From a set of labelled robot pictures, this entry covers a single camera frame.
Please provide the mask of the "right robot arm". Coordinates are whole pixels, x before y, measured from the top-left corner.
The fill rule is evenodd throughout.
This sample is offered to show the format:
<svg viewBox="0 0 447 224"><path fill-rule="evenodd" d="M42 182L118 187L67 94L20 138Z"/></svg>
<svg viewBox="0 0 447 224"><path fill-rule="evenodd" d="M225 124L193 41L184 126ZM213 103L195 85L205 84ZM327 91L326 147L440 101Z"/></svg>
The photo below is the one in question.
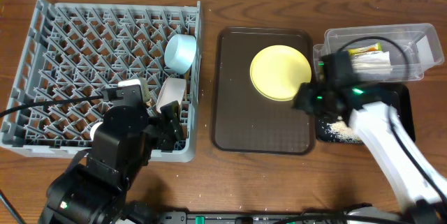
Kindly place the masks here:
<svg viewBox="0 0 447 224"><path fill-rule="evenodd" d="M446 222L446 178L404 129L380 83L363 82L349 53L321 58L323 79L303 83L293 107L329 122L342 119L369 149L409 223Z"/></svg>

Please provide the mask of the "yellow plate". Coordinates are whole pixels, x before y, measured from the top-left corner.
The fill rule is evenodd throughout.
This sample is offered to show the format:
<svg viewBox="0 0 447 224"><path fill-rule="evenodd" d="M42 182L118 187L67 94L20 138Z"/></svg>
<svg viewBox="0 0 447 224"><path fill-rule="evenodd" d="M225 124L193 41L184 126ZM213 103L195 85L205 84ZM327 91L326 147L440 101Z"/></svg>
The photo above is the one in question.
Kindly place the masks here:
<svg viewBox="0 0 447 224"><path fill-rule="evenodd" d="M307 58L286 45L273 45L258 52L251 61L249 75L258 93L280 102L292 100L301 84L312 80Z"/></svg>

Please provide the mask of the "white pink bowl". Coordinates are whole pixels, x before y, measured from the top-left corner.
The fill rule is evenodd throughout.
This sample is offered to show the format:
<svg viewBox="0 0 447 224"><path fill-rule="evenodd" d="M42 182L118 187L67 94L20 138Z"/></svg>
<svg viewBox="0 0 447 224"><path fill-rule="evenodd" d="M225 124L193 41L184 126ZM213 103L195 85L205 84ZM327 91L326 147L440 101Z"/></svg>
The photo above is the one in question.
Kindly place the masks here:
<svg viewBox="0 0 447 224"><path fill-rule="evenodd" d="M182 104L186 91L186 80L168 77L161 87L159 97L156 102L156 111L161 113L161 108L173 101Z"/></svg>

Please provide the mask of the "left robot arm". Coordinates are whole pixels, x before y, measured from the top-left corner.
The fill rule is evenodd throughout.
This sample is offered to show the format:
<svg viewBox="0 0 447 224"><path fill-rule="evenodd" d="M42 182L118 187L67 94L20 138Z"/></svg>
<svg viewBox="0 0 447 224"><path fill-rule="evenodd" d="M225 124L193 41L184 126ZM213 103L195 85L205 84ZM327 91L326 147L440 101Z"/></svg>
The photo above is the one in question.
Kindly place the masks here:
<svg viewBox="0 0 447 224"><path fill-rule="evenodd" d="M50 184L39 223L157 223L155 210L126 196L153 149L171 150L183 139L179 117L176 100L157 117L143 105L109 109L91 149L79 151Z"/></svg>

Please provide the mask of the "green orange snack wrapper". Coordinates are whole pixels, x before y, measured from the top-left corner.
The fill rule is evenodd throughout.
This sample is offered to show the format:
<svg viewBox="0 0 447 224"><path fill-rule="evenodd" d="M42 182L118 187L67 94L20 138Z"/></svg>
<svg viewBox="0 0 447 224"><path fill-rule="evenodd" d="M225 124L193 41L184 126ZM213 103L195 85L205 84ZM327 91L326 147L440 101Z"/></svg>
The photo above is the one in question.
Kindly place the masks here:
<svg viewBox="0 0 447 224"><path fill-rule="evenodd" d="M352 57L355 55L358 55L358 54L364 54L366 52L381 52L381 51L382 51L382 46L380 43L375 43L373 45L368 45L368 46L364 46L364 47L348 49L349 55Z"/></svg>

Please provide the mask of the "light blue bowl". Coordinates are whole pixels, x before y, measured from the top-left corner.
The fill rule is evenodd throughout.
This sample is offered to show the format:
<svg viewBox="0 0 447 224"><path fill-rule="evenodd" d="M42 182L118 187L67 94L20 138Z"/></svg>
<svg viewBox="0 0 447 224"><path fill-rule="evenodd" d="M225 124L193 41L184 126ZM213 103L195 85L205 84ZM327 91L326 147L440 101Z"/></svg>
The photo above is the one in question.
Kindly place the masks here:
<svg viewBox="0 0 447 224"><path fill-rule="evenodd" d="M197 42L196 38L186 34L176 34L166 46L164 54L165 65L183 75L190 67L196 56Z"/></svg>

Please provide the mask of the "white napkin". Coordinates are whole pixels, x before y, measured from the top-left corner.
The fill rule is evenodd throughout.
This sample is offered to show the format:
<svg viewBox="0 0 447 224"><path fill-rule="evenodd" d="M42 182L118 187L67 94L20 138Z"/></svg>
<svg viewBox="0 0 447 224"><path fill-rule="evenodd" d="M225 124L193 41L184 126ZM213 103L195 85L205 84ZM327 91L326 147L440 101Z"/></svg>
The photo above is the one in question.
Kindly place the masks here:
<svg viewBox="0 0 447 224"><path fill-rule="evenodd" d="M351 57L353 69L357 73L386 74L393 70L389 52L366 52Z"/></svg>

